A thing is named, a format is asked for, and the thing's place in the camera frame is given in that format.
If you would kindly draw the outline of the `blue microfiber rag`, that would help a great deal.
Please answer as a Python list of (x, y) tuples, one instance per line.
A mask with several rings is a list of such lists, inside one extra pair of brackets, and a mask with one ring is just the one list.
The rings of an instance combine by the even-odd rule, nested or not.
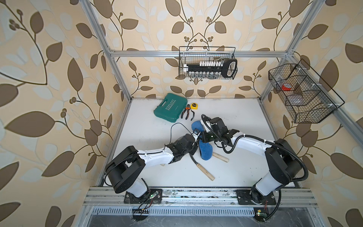
[(203, 132), (205, 129), (200, 121), (195, 121), (192, 123), (192, 130), (199, 130), (201, 132), (200, 139), (199, 139), (199, 150), (200, 156), (203, 160), (210, 160), (213, 154), (213, 147), (207, 142), (203, 142), (201, 140)]

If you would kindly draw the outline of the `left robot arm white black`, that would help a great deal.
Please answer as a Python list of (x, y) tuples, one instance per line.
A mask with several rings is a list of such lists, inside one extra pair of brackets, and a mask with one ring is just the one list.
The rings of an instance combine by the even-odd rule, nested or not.
[(143, 151), (128, 146), (105, 168), (107, 178), (116, 194), (128, 191), (135, 197), (143, 197), (149, 192), (147, 184), (139, 178), (143, 169), (156, 165), (167, 165), (180, 161), (187, 154), (198, 149), (199, 134), (185, 134), (163, 148)]

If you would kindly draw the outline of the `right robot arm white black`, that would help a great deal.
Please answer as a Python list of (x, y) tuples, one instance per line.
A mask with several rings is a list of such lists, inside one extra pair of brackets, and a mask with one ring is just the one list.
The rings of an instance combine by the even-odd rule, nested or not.
[(204, 114), (201, 115), (201, 125), (204, 128), (202, 141), (220, 142), (226, 154), (242, 148), (266, 158), (268, 173), (251, 188), (251, 195), (256, 198), (267, 197), (271, 192), (291, 182), (304, 181), (309, 176), (305, 163), (284, 139), (268, 141), (239, 130), (229, 130), (221, 118), (209, 118)]

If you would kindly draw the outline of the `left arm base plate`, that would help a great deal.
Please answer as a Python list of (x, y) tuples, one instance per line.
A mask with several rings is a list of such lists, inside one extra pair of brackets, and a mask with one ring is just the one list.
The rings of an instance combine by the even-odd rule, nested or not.
[(160, 204), (163, 197), (162, 189), (148, 189), (141, 197), (136, 197), (135, 195), (126, 192), (124, 203), (125, 204), (142, 204), (148, 201), (153, 201), (153, 203)]

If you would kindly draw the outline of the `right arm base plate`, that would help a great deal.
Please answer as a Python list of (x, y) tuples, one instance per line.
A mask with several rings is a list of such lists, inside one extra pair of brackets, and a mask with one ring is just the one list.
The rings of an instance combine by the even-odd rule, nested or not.
[(236, 196), (239, 205), (276, 205), (274, 193), (270, 192), (264, 196), (258, 191), (251, 191), (250, 189), (236, 190)]

